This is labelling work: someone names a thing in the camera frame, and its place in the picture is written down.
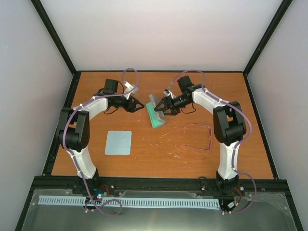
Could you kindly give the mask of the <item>grey felt glasses case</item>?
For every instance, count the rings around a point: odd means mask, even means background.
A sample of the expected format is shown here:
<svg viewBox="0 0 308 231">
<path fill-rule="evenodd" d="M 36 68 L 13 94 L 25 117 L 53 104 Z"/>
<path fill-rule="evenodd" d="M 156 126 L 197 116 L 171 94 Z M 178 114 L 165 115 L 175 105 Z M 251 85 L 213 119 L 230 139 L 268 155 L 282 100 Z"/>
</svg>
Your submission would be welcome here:
<svg viewBox="0 0 308 231">
<path fill-rule="evenodd" d="M 150 101 L 146 104 L 146 108 L 150 117 L 152 128 L 159 128 L 163 126 L 166 122 L 165 115 L 162 111 L 155 111 L 155 107 L 159 103 L 158 98 L 155 95 L 150 94 L 149 99 Z"/>
</svg>

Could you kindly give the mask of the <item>light blue cleaning cloth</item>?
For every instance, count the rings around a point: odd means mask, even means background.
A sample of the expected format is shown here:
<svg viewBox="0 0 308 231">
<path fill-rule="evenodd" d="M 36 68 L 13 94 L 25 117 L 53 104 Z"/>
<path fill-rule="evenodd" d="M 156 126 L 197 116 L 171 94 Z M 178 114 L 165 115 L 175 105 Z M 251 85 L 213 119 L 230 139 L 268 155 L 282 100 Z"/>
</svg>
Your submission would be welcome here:
<svg viewBox="0 0 308 231">
<path fill-rule="evenodd" d="M 105 155 L 130 155 L 131 152 L 131 131 L 108 131 Z"/>
</svg>

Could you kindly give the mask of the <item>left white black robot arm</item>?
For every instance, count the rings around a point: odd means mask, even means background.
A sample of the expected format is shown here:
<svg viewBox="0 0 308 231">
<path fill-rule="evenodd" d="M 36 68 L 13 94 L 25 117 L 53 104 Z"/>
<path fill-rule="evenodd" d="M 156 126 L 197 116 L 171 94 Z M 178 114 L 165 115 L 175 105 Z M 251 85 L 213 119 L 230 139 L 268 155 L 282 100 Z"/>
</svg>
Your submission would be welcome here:
<svg viewBox="0 0 308 231">
<path fill-rule="evenodd" d="M 122 81 L 123 92 L 117 94 L 118 81 L 107 79 L 105 86 L 99 89 L 88 101 L 74 108 L 64 107 L 56 129 L 56 139 L 71 157 L 77 176 L 83 181 L 83 188 L 88 193 L 96 193 L 100 188 L 97 167 L 93 164 L 88 144 L 90 141 L 90 121 L 111 107 L 123 108 L 134 113 L 144 104 L 133 97 L 138 91 L 138 85 Z"/>
</svg>

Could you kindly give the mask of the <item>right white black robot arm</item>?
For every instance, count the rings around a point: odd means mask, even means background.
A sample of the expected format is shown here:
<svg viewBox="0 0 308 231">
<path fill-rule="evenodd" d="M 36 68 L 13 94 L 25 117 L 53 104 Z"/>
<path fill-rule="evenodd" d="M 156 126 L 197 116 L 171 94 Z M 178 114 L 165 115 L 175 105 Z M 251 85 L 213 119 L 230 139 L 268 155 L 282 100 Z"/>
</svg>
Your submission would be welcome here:
<svg viewBox="0 0 308 231">
<path fill-rule="evenodd" d="M 213 115 L 213 132 L 220 146 L 220 161 L 216 173 L 216 189 L 220 194 L 238 183 L 237 157 L 239 146 L 246 134 L 247 118 L 237 101 L 225 101 L 211 93 L 203 84 L 195 85 L 189 76 L 178 80 L 181 91 L 175 96 L 165 89 L 165 96 L 159 100 L 151 94 L 146 107 L 154 128 L 166 122 L 166 116 L 176 116 L 189 104 L 197 104 Z"/>
</svg>

